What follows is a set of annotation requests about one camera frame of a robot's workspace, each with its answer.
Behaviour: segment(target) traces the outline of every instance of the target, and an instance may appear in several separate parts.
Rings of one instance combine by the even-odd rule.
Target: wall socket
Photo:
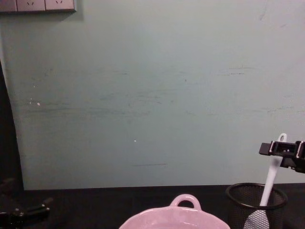
[[[17,11],[16,1],[0,0],[0,12],[15,12]]]
[[[74,10],[74,0],[45,0],[47,10]]]
[[[17,0],[18,11],[45,11],[44,0]]]

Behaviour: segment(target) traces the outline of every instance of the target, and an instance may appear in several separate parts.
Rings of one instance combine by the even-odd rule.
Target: black mesh cup
[[[228,224],[231,229],[254,229],[248,224],[250,215],[256,220],[257,229],[282,229],[283,210],[288,198],[284,192],[273,188],[267,206],[259,206],[263,191],[264,185],[255,183],[241,183],[227,188],[226,195],[230,199]]]

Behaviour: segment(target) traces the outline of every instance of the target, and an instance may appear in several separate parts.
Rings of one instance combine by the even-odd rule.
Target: white plastic spoon
[[[278,142],[287,142],[287,134],[282,133],[278,137]],[[261,199],[260,206],[267,206],[270,193],[275,181],[276,173],[281,165],[283,158],[281,156],[273,156],[269,167],[269,172]],[[244,229],[269,229],[269,221],[264,210],[256,210],[250,216],[248,216]]]

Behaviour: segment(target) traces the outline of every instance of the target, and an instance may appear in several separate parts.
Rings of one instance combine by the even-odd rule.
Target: light blue wall
[[[2,18],[25,188],[264,182],[260,144],[305,138],[304,18],[286,0]]]

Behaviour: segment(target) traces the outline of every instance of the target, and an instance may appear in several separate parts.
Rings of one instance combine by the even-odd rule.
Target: black object
[[[305,173],[305,143],[303,141],[262,143],[259,154],[281,156],[283,157],[281,167]]]
[[[247,218],[257,210],[264,210],[269,229],[282,229],[284,206],[287,196],[282,191],[273,188],[267,206],[259,206],[264,191],[264,185],[241,183],[227,188],[226,195],[230,199],[228,225],[231,229],[244,229]],[[266,228],[262,220],[259,228]]]
[[[15,179],[15,193],[23,191],[15,124],[0,62],[0,183],[7,178]]]
[[[48,206],[52,201],[52,198],[48,198],[39,206],[24,209],[14,200],[1,195],[0,228],[21,229],[45,220],[49,216],[50,208]]]

